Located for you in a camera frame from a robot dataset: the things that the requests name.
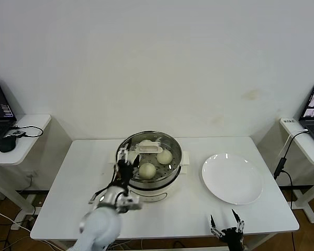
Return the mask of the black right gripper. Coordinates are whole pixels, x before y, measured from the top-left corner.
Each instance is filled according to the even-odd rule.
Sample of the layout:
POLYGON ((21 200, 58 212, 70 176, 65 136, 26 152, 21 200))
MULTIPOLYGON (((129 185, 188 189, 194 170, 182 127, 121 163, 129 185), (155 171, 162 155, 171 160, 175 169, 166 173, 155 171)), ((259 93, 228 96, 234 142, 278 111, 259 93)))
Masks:
POLYGON ((211 234, 214 235, 215 237, 221 237, 221 241, 227 244, 229 251, 244 251, 245 250, 243 243, 244 221, 240 219, 239 215, 234 211, 234 209, 232 209, 232 213, 237 222, 236 227, 231 227, 219 231, 216 228, 212 215, 210 215, 210 231, 211 234))

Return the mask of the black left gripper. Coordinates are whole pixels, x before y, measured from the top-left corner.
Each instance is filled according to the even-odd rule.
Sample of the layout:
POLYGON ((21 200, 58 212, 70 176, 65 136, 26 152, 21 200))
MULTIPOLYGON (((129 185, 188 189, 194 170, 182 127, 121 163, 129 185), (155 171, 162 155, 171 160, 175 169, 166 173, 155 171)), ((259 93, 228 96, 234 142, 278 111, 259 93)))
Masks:
POLYGON ((139 166, 140 155, 136 155, 131 161, 130 151, 121 147, 117 151, 118 173, 116 176, 116 186, 128 188, 130 180, 133 178, 134 169, 139 166))

